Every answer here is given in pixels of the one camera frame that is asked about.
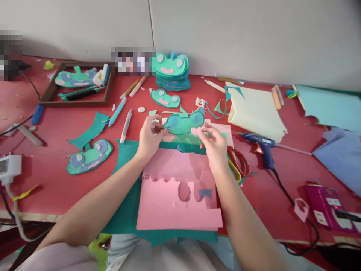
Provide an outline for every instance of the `black cable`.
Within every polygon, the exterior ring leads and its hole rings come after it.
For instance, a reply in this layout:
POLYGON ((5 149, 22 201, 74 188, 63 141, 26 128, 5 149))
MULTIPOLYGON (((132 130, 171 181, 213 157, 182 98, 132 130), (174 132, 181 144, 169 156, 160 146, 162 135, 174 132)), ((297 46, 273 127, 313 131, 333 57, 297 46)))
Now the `black cable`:
MULTIPOLYGON (((288 198, 288 200, 290 201, 290 203, 295 206, 295 203, 293 201, 293 199, 291 198, 291 196, 288 194, 287 190, 284 188, 283 184, 281 183, 281 180, 279 179, 279 176, 278 176, 278 173, 275 169, 271 169, 273 171, 273 173, 275 174, 276 176, 276 179, 277 179, 277 182, 279 184, 279 186, 281 187, 282 191, 284 192, 284 194, 286 195, 286 197, 288 198)), ((288 250, 288 247, 287 247, 287 244, 284 243, 284 246, 286 248, 286 251, 291 254, 291 255, 294 255, 294 256, 304 256, 306 255, 307 253, 309 253, 310 251, 312 250, 317 250, 318 247, 317 247, 317 243, 318 241, 320 240, 320 233, 319 231, 317 230, 316 226, 307 218, 306 219, 307 222, 311 225, 311 227, 313 227, 315 229, 315 232, 316 232, 316 239, 315 241, 311 242, 310 246, 306 249, 301 249, 301 248, 298 248, 296 246, 294 246, 293 244, 289 244, 291 247, 299 250, 300 252, 299 253, 295 253, 295 252, 292 252, 290 250, 288 250)), ((357 249, 361 249, 360 246, 357 246, 357 245, 354 245, 354 244, 349 244, 349 243, 336 243, 336 244, 333 244, 333 245, 329 245, 329 246, 322 246, 323 249, 328 249, 328 250, 332 250, 332 249, 336 249, 340 246, 350 246, 350 247, 353 247, 353 248, 357 248, 357 249)))
POLYGON ((5 208, 6 208, 7 212, 8 212, 8 214, 9 214, 9 216, 11 216, 11 218, 15 220, 15 216, 14 216, 14 214, 12 213, 12 211, 11 211, 11 209, 9 207, 8 201, 6 200, 6 196, 5 196, 2 189, 0 189, 0 193, 1 193, 1 197, 3 198, 5 208))
MULTIPOLYGON (((38 96, 38 99, 40 100, 40 94, 38 92, 38 90, 36 89, 36 87, 34 86, 33 82, 25 75, 23 74, 23 76, 30 82, 30 84, 33 86, 35 92, 36 92, 36 95, 38 96)), ((30 120, 31 118, 33 117, 33 115, 31 115, 30 117, 28 117, 26 120, 24 120, 22 123, 20 123, 19 125, 17 126, 14 126, 13 128, 11 128, 10 130, 7 130, 6 132, 3 132, 2 134, 0 134, 0 137, 6 135, 7 133, 19 128, 21 125, 23 125, 25 122, 27 122, 28 120, 30 120)))
MULTIPOLYGON (((276 176, 277 182, 279 184, 279 186, 281 187, 282 191, 284 192, 284 194, 286 195, 286 197, 288 198, 288 200, 290 201, 290 203, 295 206, 295 203, 293 201, 293 199, 291 198, 291 196, 289 195, 289 193, 287 192, 287 190, 284 188, 283 184, 281 183, 281 180, 279 179, 278 173, 275 169, 271 169, 273 171, 273 173, 276 176)), ((300 253, 295 253, 292 251, 288 250, 287 244, 285 244, 286 250, 289 254, 294 255, 294 256, 304 256, 305 254, 309 253, 311 250, 313 250, 317 245, 317 242, 320 240, 320 233, 317 230, 316 226, 307 218, 306 221, 311 225, 311 227, 313 227, 315 229, 316 232, 316 239, 314 241, 311 242, 310 246, 305 249, 305 250, 301 250, 299 249, 301 252, 300 253)))
POLYGON ((33 82, 23 73, 23 76, 30 82, 30 84, 33 86, 33 88, 35 89, 35 92, 38 96, 38 99, 40 100, 40 94, 38 92, 38 90, 36 89, 36 87, 34 86, 33 82))

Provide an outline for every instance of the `pink felt sheet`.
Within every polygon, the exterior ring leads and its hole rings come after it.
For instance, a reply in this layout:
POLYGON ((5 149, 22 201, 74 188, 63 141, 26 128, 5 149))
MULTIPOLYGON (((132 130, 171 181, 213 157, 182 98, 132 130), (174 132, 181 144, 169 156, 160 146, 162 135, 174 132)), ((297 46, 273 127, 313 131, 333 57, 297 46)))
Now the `pink felt sheet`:
POLYGON ((137 230, 216 231, 222 226, 207 156, 158 149, 143 171, 137 230), (181 184, 189 187, 188 201, 180 199, 181 184), (201 189, 211 189, 211 199, 201 199, 201 189))

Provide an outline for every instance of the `cable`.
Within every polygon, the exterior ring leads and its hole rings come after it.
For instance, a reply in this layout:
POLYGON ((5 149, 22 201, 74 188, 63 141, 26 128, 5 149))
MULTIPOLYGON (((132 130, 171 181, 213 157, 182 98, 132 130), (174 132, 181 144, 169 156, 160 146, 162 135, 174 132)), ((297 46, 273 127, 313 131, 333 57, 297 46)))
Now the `cable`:
MULTIPOLYGON (((30 82, 30 84, 33 86, 35 92, 36 92, 36 95, 38 96, 38 99, 40 100, 40 94, 38 92, 38 90, 36 89, 36 87, 34 86, 33 82, 25 75, 23 74, 23 76, 30 82)), ((23 125, 25 122, 27 122, 28 120, 30 120, 31 118, 33 117, 33 115, 31 115, 30 117, 28 117, 26 120, 24 120, 22 123, 20 123, 19 125, 11 128, 10 130, 7 130, 6 132, 3 132, 2 134, 0 134, 0 137, 6 135, 7 133, 19 128, 21 125, 23 125)))
POLYGON ((3 198, 5 208, 6 208, 7 212, 8 212, 8 214, 9 214, 9 216, 11 216, 11 218, 15 220, 15 216, 10 210, 8 201, 6 200, 5 194, 4 194, 2 189, 0 189, 0 193, 1 193, 1 197, 3 198))
MULTIPOLYGON (((6 192, 9 195, 10 198, 14 198, 14 195, 12 194, 11 190, 10 190, 10 184, 6 184, 5 185, 6 188, 6 192)), ((21 224, 20 221, 20 217, 19 217, 19 209, 18 209, 18 201, 14 201, 14 216, 15 216, 15 221, 16 221, 16 225, 18 226, 18 230, 20 233, 21 238, 23 238, 25 241, 27 242, 32 242, 35 241, 37 239, 39 239, 41 236, 43 236, 44 234, 46 234, 51 228, 49 228, 48 230, 46 230, 45 232, 43 232, 41 235, 39 235, 38 237, 34 238, 34 239, 30 239, 28 237, 26 237, 25 233, 24 233, 24 229, 23 229, 23 225, 21 224)))
MULTIPOLYGON (((278 176, 278 173, 275 169, 271 169, 273 171, 273 173, 275 174, 276 176, 276 179, 277 179, 277 182, 279 184, 279 186, 281 187, 282 191, 284 192, 284 194, 286 195, 286 197, 288 198, 288 200, 290 201, 290 203, 295 206, 295 203, 293 201, 293 199, 291 198, 291 196, 288 194, 287 190, 284 188, 283 184, 281 183, 281 180, 279 179, 279 176, 278 176)), ((318 250, 318 247, 317 247, 317 243, 318 241, 320 240, 320 233, 319 231, 317 230, 316 226, 307 218, 306 221, 311 225, 311 227, 314 228, 315 232, 316 232, 316 239, 315 241, 311 242, 310 246, 306 249, 301 249, 301 248, 298 248, 296 246, 294 246, 293 244, 289 244, 291 247, 299 250, 300 252, 299 253, 295 253, 295 252, 292 252, 289 250, 289 248, 287 247, 287 244, 284 243, 284 246, 286 248, 286 251, 291 254, 291 255, 294 255, 294 256, 304 256, 306 255, 307 253, 309 253, 310 251, 312 250, 318 250)), ((335 248, 338 248, 340 246, 350 246, 350 247, 353 247, 353 248, 358 248, 358 249, 361 249, 360 246, 357 246, 357 245, 354 245, 354 244, 349 244, 349 243, 336 243, 336 244, 333 244, 333 245, 329 245, 329 246, 322 246, 323 249, 328 249, 328 250, 332 250, 332 249, 335 249, 335 248)))
POLYGON ((40 94, 39 94, 38 90, 36 89, 36 87, 34 86, 33 82, 32 82, 25 74, 23 74, 23 76, 24 76, 24 77, 30 82, 30 84, 33 86, 33 88, 34 88, 34 90, 35 90, 35 92, 36 92, 36 94, 37 94, 37 96, 38 96, 38 99, 40 100, 40 94))
MULTIPOLYGON (((291 203, 293 206, 295 206, 295 203, 294 203, 293 199, 291 198, 291 196, 289 195, 289 193, 287 192, 287 190, 284 188, 283 184, 281 183, 281 180, 279 179, 279 176, 278 176, 277 171, 276 171, 275 169, 271 169, 271 170, 272 170, 273 173, 275 174, 276 179, 277 179, 277 182, 278 182, 279 186, 281 187, 282 191, 284 192, 284 194, 286 195, 286 197, 288 198, 288 200, 290 201, 290 203, 291 203)), ((287 244, 285 244, 285 247, 286 247, 287 252, 288 252, 289 254, 291 254, 291 255, 294 255, 294 256, 304 256, 305 254, 307 254, 307 253, 309 253, 311 250, 313 250, 315 247, 317 247, 316 244, 317 244, 317 242, 320 240, 320 233, 319 233, 319 231, 317 230, 316 226, 315 226, 308 218, 307 218, 306 220, 307 220, 307 222, 311 225, 311 227, 313 227, 313 228, 315 229, 316 239, 315 239, 315 241, 312 241, 312 242, 311 242, 310 246, 309 246, 307 249, 305 249, 305 250, 299 249, 300 251, 302 251, 302 252, 300 252, 300 253, 295 253, 295 252, 289 251, 289 250, 288 250, 288 247, 287 247, 287 244)))

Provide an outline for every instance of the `white paper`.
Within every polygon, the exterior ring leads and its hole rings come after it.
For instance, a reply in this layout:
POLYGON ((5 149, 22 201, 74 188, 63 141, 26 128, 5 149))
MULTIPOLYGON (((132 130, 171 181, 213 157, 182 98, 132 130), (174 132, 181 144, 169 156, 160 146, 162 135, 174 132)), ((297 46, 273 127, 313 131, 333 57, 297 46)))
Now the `white paper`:
POLYGON ((236 89, 228 89, 232 101, 228 122, 280 143, 287 129, 278 115, 272 93, 230 82, 226 82, 226 85, 239 87, 244 95, 243 98, 236 89))

